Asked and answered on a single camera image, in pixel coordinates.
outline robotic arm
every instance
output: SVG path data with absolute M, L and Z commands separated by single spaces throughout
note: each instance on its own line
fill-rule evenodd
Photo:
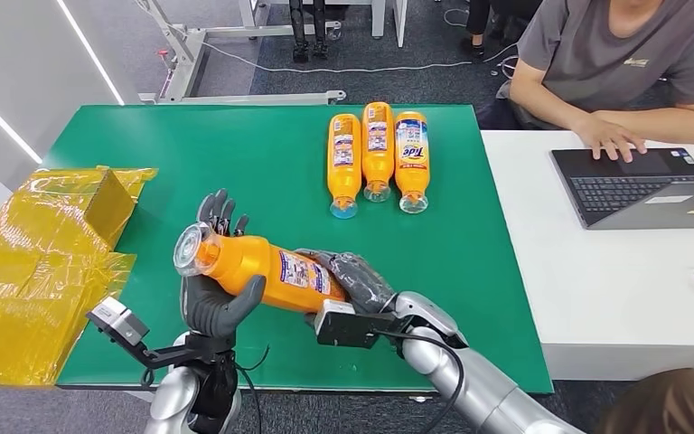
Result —
M 473 428 L 482 434 L 582 434 L 535 402 L 499 368 L 467 345 L 455 320 L 428 298 L 415 292 L 401 292 L 385 310 L 394 319 L 385 318 L 399 355 L 418 373 L 427 377 L 440 394 L 450 399 L 456 386 L 454 408 Z M 318 341 L 338 342 L 338 346 L 370 347 L 369 340 L 342 340 L 343 330 L 351 335 L 381 335 L 375 328 L 378 319 L 372 315 L 355 314 L 349 304 L 330 302 L 324 305 L 315 319 Z M 439 345 L 414 336 L 437 341 Z M 442 346 L 448 347 L 461 362 L 460 372 L 455 358 Z
M 197 220 L 229 235 L 233 208 L 234 202 L 220 190 L 204 199 Z M 233 234 L 242 236 L 247 221 L 241 217 Z M 327 300 L 309 318 L 318 343 L 372 348 L 385 335 L 398 355 L 426 376 L 475 432 L 582 434 L 470 348 L 455 320 L 426 297 L 395 293 L 364 259 L 351 253 L 297 252 L 320 262 L 350 295 L 351 303 Z M 212 278 L 184 278 L 180 311 L 190 331 L 174 346 L 158 350 L 147 349 L 143 343 L 147 327 L 115 299 L 106 298 L 87 314 L 100 332 L 145 366 L 144 386 L 152 383 L 154 369 L 170 366 L 155 393 L 145 433 L 229 432 L 240 409 L 232 350 L 235 330 L 261 301 L 265 283 L 263 277 L 254 277 L 233 297 Z

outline humanoid robot hand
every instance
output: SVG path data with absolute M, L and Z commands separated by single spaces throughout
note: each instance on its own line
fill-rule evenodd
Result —
M 235 201 L 225 189 L 207 195 L 198 207 L 197 222 L 208 223 L 219 235 L 243 236 L 249 217 L 243 214 L 230 232 Z M 180 313 L 193 332 L 208 337 L 222 337 L 235 331 L 236 326 L 259 305 L 266 278 L 253 276 L 237 297 L 222 288 L 219 282 L 203 275 L 182 278 Z
M 296 253 L 314 259 L 336 278 L 359 314 L 381 314 L 394 309 L 396 292 L 366 260 L 354 253 L 298 249 Z

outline green table mat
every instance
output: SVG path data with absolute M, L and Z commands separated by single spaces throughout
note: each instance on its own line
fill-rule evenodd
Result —
M 120 300 L 150 328 L 151 348 L 185 331 L 174 243 L 203 196 L 224 187 L 250 217 L 248 233 L 287 249 L 360 253 L 397 291 L 422 293 L 458 322 L 480 351 L 528 392 L 551 392 L 539 339 L 471 106 L 396 106 L 427 117 L 429 208 L 408 215 L 396 191 L 386 203 L 358 199 L 341 221 L 325 182 L 331 117 L 360 106 L 87 106 L 46 156 L 47 167 L 157 167 L 116 250 L 137 259 Z M 261 306 L 238 331 L 238 361 L 266 361 L 258 387 L 422 391 L 427 380 L 388 341 L 372 350 L 315 342 L 292 312 Z M 143 367 L 88 326 L 59 385 L 138 384 Z M 162 377 L 164 370 L 156 375 Z

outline bottle label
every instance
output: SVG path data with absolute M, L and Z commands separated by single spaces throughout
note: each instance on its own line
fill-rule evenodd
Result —
M 399 167 L 427 169 L 427 124 L 418 119 L 400 120 L 396 135 Z
M 387 122 L 369 122 L 369 151 L 387 150 Z
M 340 134 L 333 138 L 333 166 L 352 165 L 352 134 Z
M 322 265 L 293 253 L 280 251 L 280 281 L 300 288 L 311 288 L 321 294 L 331 294 L 328 270 Z

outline orange bottle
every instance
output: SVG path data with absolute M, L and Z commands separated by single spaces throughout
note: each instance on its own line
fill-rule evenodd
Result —
M 276 247 L 262 237 L 224 237 L 198 222 L 180 235 L 173 256 L 183 276 L 203 274 L 236 295 L 254 275 L 267 277 L 262 303 L 314 313 L 327 298 L 344 301 L 344 290 L 317 262 Z
M 389 179 L 395 171 L 395 124 L 386 102 L 372 102 L 363 109 L 363 196 L 372 202 L 389 198 Z
M 331 214 L 349 219 L 358 211 L 361 190 L 361 122 L 355 115 L 336 115 L 328 127 L 326 176 L 331 192 Z
M 429 144 L 427 120 L 421 113 L 405 111 L 395 119 L 395 183 L 402 197 L 400 209 L 422 212 L 429 201 L 424 192 L 429 185 Z

